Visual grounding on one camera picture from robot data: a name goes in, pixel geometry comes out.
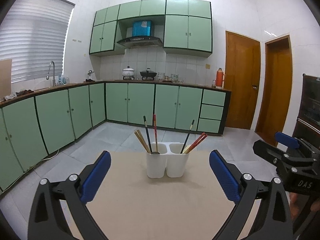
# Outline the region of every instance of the door frame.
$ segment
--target door frame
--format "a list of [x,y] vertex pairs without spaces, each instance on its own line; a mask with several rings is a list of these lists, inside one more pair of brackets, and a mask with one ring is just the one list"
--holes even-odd
[[261,77],[261,41],[258,41],[258,40],[255,40],[255,39],[253,39],[253,38],[251,38],[251,37],[248,37],[248,36],[245,36],[245,35],[242,35],[242,34],[239,34],[239,33],[234,33],[234,32],[231,32],[231,31],[227,31],[226,30],[226,63],[225,63],[225,73],[226,73],[226,71],[227,71],[227,51],[228,51],[228,35],[229,34],[232,34],[232,35],[236,35],[236,36],[239,36],[239,37],[245,37],[245,38],[247,38],[247,39],[250,39],[250,40],[252,40],[252,41],[256,41],[256,42],[258,42],[259,43],[259,52],[260,52],[260,65],[259,65],[259,78],[258,78],[258,82],[257,82],[257,84],[258,84],[258,87],[257,87],[257,90],[258,90],[258,93],[257,93],[257,97],[256,97],[256,105],[255,105],[255,108],[254,108],[254,111],[253,111],[253,113],[252,113],[252,118],[251,118],[251,124],[250,124],[250,128],[251,128],[251,126],[252,126],[252,123],[253,123],[253,119],[254,119],[254,114],[255,114],[255,110],[257,109],[257,102],[258,102],[258,96],[259,96],[259,87],[260,87],[260,77]]
[[[265,77],[266,77],[266,74],[267,74],[267,70],[268,70],[268,57],[267,57],[267,52],[268,52],[268,46],[267,45],[269,45],[269,44],[271,44],[271,43],[274,43],[274,42],[277,42],[277,41],[281,41],[281,40],[284,40],[284,39],[288,39],[288,43],[289,43],[289,51],[290,51],[290,54],[291,54],[291,70],[292,70],[292,75],[293,75],[293,65],[292,65],[292,48],[291,48],[291,40],[290,40],[290,34],[287,34],[287,35],[284,35],[284,36],[281,36],[281,37],[278,37],[278,38],[275,38],[275,39],[273,39],[273,40],[271,40],[271,41],[267,41],[267,42],[265,42]],[[258,128],[258,126],[259,126],[259,123],[261,122],[261,120],[262,120],[262,117],[261,117],[261,112],[262,112],[262,110],[263,110],[263,108],[262,108],[262,104],[263,104],[263,98],[266,96],[266,93],[267,93],[267,91],[265,90],[265,87],[266,87],[266,78],[264,79],[264,84],[263,84],[263,95],[262,95],[262,101],[261,101],[261,106],[260,106],[260,111],[259,111],[259,117],[258,117],[258,120],[257,120],[257,125],[256,125],[256,127],[255,127],[255,129],[254,129],[254,131],[255,131],[255,133],[258,133],[257,132],[257,128]]]

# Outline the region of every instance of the brown door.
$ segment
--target brown door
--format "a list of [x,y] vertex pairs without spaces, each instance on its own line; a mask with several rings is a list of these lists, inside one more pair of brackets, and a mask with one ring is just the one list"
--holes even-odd
[[226,32],[224,88],[231,90],[226,126],[250,129],[260,80],[260,42]]
[[266,43],[266,74],[256,133],[276,145],[274,135],[282,132],[292,86],[292,56],[289,37]]

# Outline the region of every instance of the beige tabletop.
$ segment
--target beige tabletop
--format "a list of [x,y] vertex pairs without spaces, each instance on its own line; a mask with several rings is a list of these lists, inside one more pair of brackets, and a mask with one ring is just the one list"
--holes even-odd
[[[148,178],[145,153],[111,153],[111,158],[109,172],[87,203],[110,240],[210,240],[234,207],[209,166],[209,152],[191,153],[181,178]],[[239,239],[250,231],[258,204]],[[67,220],[73,235],[82,239]]]

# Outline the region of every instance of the gray floor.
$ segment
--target gray floor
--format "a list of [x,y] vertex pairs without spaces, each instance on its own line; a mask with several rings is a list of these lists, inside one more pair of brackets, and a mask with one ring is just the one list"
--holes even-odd
[[[49,181],[65,180],[72,173],[80,173],[87,165],[95,161],[97,153],[110,152],[141,152],[144,151],[134,135],[134,126],[105,122],[92,129],[75,143],[61,150],[51,160],[45,161],[31,171],[24,179],[12,187],[9,192],[0,196],[0,209],[6,219],[22,239],[27,239],[28,219],[31,204],[41,178]],[[139,128],[146,138],[144,128]],[[190,134],[188,144],[198,135]],[[183,143],[185,133],[158,130],[158,141]],[[259,180],[271,180],[276,176],[275,167],[253,153],[253,143],[260,137],[252,130],[225,128],[222,137],[208,136],[196,150],[217,149],[229,162],[234,163],[239,170],[248,172]]]

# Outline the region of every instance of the wall faucet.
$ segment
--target wall faucet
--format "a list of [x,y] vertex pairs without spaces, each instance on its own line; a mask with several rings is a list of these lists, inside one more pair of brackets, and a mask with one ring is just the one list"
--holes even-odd
[[49,79],[51,63],[53,64],[53,81],[52,81],[52,85],[55,86],[56,85],[56,79],[55,79],[55,76],[54,76],[55,66],[54,66],[54,62],[53,61],[51,61],[50,64],[49,64],[49,71],[48,71],[48,75],[47,75],[47,80]]

